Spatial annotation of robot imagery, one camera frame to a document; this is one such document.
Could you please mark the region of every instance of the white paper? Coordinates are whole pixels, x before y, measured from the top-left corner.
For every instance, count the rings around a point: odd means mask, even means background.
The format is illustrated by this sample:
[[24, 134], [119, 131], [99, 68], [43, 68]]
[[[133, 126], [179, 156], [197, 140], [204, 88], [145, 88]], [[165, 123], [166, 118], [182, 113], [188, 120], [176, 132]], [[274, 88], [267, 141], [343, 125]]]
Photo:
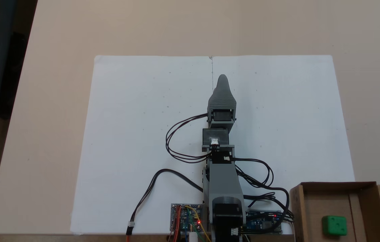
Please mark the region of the white paper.
[[[181, 172], [202, 186], [203, 164], [185, 164], [166, 152], [167, 130], [206, 112], [220, 74], [237, 101], [230, 133], [236, 157], [266, 161], [273, 187], [303, 181], [354, 181], [334, 65], [329, 55], [165, 57], [98, 56], [95, 59], [71, 231], [125, 233], [153, 175]], [[200, 155], [205, 119], [176, 132], [170, 145]], [[263, 180], [266, 169], [239, 162]], [[244, 194], [260, 195], [241, 180]], [[285, 195], [277, 193], [285, 203]], [[163, 173], [136, 213], [133, 234], [169, 233], [171, 203], [201, 203], [202, 193]], [[257, 209], [279, 210], [257, 202]], [[292, 233], [283, 223], [284, 233]]]

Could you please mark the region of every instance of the circuit board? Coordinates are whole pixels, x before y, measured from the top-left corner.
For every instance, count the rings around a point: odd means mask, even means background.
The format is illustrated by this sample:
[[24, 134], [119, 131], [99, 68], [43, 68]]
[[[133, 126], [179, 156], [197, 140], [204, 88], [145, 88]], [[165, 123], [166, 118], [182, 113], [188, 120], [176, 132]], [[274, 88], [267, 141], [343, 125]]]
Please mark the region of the circuit board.
[[[272, 212], [268, 210], [250, 210], [247, 212], [247, 216], [255, 216], [261, 213], [265, 212]], [[247, 229], [253, 229], [253, 230], [261, 230], [261, 229], [268, 229], [270, 228], [275, 221], [278, 221], [279, 217], [277, 216], [269, 216], [264, 218], [258, 218], [247, 222]], [[275, 228], [275, 230], [272, 232], [272, 234], [282, 234], [282, 228], [281, 225]]]
[[[170, 230], [175, 230], [176, 226], [176, 209], [181, 206], [181, 213], [180, 213], [180, 230], [181, 233], [184, 233], [187, 229], [188, 232], [191, 231], [201, 231], [202, 228], [198, 224], [198, 221], [196, 219], [196, 216], [194, 215], [194, 211], [190, 209], [190, 216], [188, 215], [188, 210], [185, 208], [185, 206], [190, 206], [194, 208], [197, 211], [197, 214], [199, 218], [202, 217], [202, 211], [203, 207], [202, 204], [176, 204], [173, 203], [170, 205]], [[272, 210], [250, 210], [246, 212], [247, 216], [255, 216], [261, 213], [265, 212], [273, 212]], [[269, 217], [263, 217], [254, 219], [250, 222], [247, 222], [247, 229], [253, 229], [253, 230], [261, 230], [261, 229], [268, 229], [270, 228], [275, 221], [278, 221], [279, 217], [277, 216], [269, 216]], [[279, 225], [271, 234], [282, 234], [282, 228], [281, 225]]]
[[179, 228], [181, 233], [184, 233], [185, 230], [187, 232], [194, 231], [202, 231], [202, 227], [199, 224], [199, 221], [196, 219], [196, 215], [193, 210], [185, 208], [185, 206], [189, 206], [194, 208], [197, 211], [199, 218], [202, 217], [202, 204], [176, 204], [172, 203], [170, 205], [170, 230], [175, 230], [176, 226], [176, 210], [181, 206], [180, 219], [179, 219]]

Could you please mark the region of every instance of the green cube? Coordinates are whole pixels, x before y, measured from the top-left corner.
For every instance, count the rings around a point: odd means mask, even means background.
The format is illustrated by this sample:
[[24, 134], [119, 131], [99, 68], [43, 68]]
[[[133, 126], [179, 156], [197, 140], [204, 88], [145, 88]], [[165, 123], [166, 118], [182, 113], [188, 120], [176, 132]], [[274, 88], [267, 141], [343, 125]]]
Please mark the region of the green cube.
[[347, 235], [347, 219], [344, 216], [324, 216], [323, 233], [328, 236]]

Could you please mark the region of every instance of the beige table surface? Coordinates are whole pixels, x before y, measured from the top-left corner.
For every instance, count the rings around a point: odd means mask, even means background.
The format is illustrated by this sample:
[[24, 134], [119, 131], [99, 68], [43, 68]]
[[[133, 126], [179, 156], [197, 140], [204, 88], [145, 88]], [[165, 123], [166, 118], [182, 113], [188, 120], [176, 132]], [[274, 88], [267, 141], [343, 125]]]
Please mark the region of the beige table surface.
[[326, 54], [356, 180], [380, 184], [379, 0], [39, 0], [0, 167], [0, 233], [70, 233], [96, 55]]

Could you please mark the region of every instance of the brown cardboard box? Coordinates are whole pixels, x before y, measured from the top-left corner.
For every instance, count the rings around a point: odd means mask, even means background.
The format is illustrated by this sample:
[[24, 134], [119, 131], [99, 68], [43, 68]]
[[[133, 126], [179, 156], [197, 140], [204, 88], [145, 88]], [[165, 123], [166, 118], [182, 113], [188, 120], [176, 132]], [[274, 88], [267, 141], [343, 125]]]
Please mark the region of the brown cardboard box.
[[[380, 242], [380, 185], [376, 182], [303, 182], [291, 189], [296, 242]], [[328, 237], [322, 217], [344, 216], [348, 234]]]

